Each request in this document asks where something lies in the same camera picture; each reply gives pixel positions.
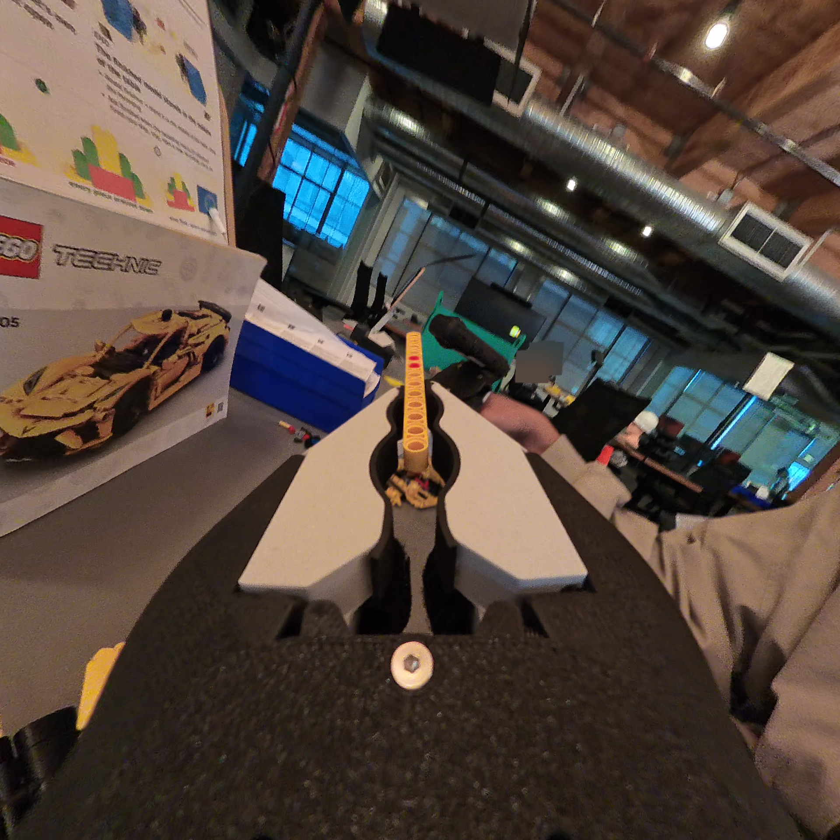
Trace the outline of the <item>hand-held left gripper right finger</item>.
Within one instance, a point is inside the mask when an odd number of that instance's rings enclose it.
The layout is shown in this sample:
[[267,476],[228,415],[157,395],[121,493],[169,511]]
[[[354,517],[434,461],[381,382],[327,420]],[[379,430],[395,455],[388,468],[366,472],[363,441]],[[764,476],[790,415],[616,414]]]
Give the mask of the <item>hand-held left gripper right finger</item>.
[[423,570],[434,631],[471,631],[495,602],[585,586],[587,569],[526,452],[439,384],[434,463],[445,487]]

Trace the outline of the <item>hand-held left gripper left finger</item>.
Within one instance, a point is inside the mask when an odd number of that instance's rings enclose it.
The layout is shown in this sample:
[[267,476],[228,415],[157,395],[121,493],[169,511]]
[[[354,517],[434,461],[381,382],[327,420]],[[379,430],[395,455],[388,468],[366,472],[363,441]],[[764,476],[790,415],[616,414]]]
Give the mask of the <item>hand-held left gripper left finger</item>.
[[391,389],[304,456],[238,579],[242,592],[328,601],[362,632],[404,630],[410,563],[384,489],[402,395]]

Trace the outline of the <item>yellow brick beam assembly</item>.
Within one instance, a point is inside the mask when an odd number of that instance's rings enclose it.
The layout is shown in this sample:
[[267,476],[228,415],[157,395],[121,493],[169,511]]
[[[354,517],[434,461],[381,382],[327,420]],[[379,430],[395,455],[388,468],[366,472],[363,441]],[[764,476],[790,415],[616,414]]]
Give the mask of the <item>yellow brick beam assembly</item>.
[[420,332],[411,331],[406,335],[404,374],[403,464],[409,474],[419,476],[432,465],[427,422],[423,339]]

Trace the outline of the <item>grey desk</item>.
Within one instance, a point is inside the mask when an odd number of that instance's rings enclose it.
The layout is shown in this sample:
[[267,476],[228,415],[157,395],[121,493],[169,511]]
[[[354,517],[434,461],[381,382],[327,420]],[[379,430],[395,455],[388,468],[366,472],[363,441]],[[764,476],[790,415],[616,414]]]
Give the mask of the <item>grey desk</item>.
[[[12,732],[79,698],[100,648],[123,641],[174,567],[291,456],[280,415],[231,391],[206,425],[84,496],[2,538],[2,723]],[[237,582],[268,513],[246,514]]]

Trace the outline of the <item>person's right hand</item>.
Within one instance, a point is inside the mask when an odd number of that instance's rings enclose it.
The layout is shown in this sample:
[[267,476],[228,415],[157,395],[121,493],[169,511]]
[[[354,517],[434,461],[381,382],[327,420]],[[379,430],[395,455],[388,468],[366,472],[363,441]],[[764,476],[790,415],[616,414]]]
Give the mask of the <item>person's right hand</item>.
[[544,413],[504,395],[487,393],[479,414],[530,454],[542,455],[560,439]]

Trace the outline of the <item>teal green plastic bin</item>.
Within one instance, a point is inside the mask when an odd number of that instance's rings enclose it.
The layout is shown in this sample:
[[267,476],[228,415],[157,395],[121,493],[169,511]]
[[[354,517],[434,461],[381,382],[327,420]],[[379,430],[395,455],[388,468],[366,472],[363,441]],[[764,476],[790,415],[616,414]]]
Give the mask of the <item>teal green plastic bin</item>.
[[494,333],[480,327],[478,324],[468,319],[461,318],[460,316],[456,315],[453,311],[446,309],[446,307],[444,306],[444,293],[440,292],[436,299],[434,308],[429,314],[429,317],[423,326],[423,330],[421,331],[423,344],[423,362],[426,369],[438,368],[439,370],[443,371],[450,365],[456,364],[466,359],[466,357],[463,356],[461,353],[443,347],[431,334],[430,328],[432,321],[438,315],[454,317],[457,320],[461,320],[465,324],[468,331],[470,331],[484,343],[487,343],[493,350],[502,355],[508,363],[514,361],[516,353],[520,350],[520,348],[523,347],[523,345],[526,342],[527,336],[524,333],[519,335],[516,339],[509,340],[508,338],[501,338],[499,336],[496,336]]

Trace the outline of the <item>blue storage bin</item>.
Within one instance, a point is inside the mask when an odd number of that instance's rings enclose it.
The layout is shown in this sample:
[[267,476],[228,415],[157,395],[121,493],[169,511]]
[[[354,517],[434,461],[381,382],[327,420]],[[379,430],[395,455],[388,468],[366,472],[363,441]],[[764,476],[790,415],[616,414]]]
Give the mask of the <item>blue storage bin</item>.
[[[382,357],[357,347],[376,362],[376,372],[382,376]],[[365,397],[361,380],[246,319],[238,338],[230,384],[328,433],[370,405],[378,389]]]

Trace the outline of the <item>stack of white paper sheets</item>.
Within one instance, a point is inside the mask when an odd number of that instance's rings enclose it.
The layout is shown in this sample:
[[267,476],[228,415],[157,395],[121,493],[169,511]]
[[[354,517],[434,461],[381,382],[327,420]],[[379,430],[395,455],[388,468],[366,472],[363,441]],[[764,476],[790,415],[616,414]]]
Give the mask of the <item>stack of white paper sheets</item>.
[[382,375],[376,372],[372,358],[262,279],[257,281],[245,319],[361,380],[365,397],[373,394],[381,382]]

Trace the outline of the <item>large paned window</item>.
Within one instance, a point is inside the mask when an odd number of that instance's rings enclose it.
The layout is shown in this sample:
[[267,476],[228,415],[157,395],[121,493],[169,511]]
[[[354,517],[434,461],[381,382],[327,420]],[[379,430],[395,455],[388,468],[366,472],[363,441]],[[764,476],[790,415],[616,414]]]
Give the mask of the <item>large paned window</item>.
[[302,110],[277,158],[271,184],[285,196],[285,223],[296,233],[343,249],[371,190],[349,142],[340,138],[337,129]]

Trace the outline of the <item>instruction booklet with yellow car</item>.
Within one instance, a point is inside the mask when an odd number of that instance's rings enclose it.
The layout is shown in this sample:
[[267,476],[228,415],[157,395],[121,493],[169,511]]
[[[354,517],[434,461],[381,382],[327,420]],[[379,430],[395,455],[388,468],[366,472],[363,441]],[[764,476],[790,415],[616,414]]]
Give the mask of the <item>instruction booklet with yellow car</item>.
[[265,260],[2,180],[1,533],[228,411]]

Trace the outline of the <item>white hanging paper sign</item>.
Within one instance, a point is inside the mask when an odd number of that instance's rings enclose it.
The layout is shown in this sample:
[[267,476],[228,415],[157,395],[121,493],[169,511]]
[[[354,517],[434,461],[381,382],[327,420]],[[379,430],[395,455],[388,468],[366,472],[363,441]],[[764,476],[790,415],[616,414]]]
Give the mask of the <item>white hanging paper sign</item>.
[[766,353],[741,388],[752,396],[768,402],[795,363],[776,353]]

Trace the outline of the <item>white vent grille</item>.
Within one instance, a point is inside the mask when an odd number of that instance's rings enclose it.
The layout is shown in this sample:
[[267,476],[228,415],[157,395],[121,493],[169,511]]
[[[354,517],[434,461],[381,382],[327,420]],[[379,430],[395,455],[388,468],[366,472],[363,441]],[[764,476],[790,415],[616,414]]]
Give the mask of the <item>white vent grille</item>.
[[755,203],[746,202],[718,243],[769,277],[784,281],[807,259],[814,239]]

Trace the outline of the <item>partly built toy car model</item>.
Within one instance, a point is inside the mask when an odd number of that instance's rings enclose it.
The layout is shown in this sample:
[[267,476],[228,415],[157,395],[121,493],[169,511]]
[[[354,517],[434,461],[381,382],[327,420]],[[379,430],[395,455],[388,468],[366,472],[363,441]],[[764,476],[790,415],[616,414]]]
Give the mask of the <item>partly built toy car model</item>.
[[1,737],[1,838],[12,838],[88,725],[125,643],[88,661],[78,705],[63,707]]

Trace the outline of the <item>instruction poster board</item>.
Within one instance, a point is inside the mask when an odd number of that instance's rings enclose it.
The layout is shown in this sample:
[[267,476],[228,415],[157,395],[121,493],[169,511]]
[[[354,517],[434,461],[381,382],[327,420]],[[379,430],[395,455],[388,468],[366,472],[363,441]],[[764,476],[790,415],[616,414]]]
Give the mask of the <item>instruction poster board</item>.
[[228,245],[221,102],[207,2],[1,2],[9,181]]

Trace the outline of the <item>silver ventilation duct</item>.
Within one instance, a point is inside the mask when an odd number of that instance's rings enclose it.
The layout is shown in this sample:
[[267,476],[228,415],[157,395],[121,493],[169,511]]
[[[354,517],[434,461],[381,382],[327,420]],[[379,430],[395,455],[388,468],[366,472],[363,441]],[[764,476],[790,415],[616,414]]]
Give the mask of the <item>silver ventilation duct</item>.
[[539,122],[524,138],[513,131],[516,151],[553,175],[571,175],[602,205],[651,227],[654,236],[687,253],[687,262],[670,268],[655,264],[556,203],[544,187],[534,191],[505,183],[379,98],[364,105],[364,118],[388,149],[405,152],[416,167],[430,167],[452,190],[474,194],[472,203],[493,205],[529,225],[534,229],[532,238],[541,235],[565,242],[571,251],[566,259],[580,272],[594,280],[602,277],[605,283],[624,288],[626,296],[645,300],[661,312],[662,319],[692,319],[714,329],[718,321],[707,316],[709,308],[745,290],[807,323],[811,330],[838,339],[837,279],[800,264],[784,269],[778,278],[770,269],[755,265],[720,243],[731,226],[739,226],[735,216],[575,122],[562,119],[557,128]]

